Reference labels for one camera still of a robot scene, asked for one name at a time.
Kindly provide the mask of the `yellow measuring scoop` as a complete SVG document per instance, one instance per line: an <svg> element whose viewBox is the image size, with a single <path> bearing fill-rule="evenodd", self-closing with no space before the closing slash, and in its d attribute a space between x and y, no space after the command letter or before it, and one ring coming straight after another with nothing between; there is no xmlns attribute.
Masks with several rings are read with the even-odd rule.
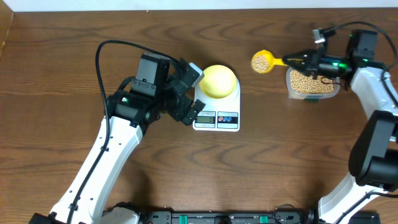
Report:
<svg viewBox="0 0 398 224"><path fill-rule="evenodd" d="M267 50L256 52L251 59L251 68L257 73L269 73L276 65L286 66L281 58L275 58Z"/></svg>

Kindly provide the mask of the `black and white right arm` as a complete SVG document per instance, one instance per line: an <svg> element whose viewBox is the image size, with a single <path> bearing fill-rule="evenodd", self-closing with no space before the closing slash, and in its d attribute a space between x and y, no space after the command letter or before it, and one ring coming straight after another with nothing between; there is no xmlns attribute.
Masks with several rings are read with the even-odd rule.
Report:
<svg viewBox="0 0 398 224"><path fill-rule="evenodd" d="M285 55L282 61L307 77L323 76L345 81L360 100L368 121L349 155L349 172L326 196L316 210L308 213L309 223L362 223L357 212L378 198L397 198L397 92L390 79L390 67L374 59L377 26L352 31L342 57L327 54L328 38L339 28L313 30L316 49Z"/></svg>

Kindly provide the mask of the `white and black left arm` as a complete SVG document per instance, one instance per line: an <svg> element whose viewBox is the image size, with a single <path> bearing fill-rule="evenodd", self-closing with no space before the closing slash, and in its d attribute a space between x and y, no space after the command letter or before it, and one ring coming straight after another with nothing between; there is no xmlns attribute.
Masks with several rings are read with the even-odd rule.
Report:
<svg viewBox="0 0 398 224"><path fill-rule="evenodd" d="M186 92L204 77L194 63L161 54L142 54L136 76L125 78L105 101L96 141L71 186L48 215L33 214L31 223L145 223L129 203L106 211L114 184L147 128L163 113L189 126L204 108Z"/></svg>

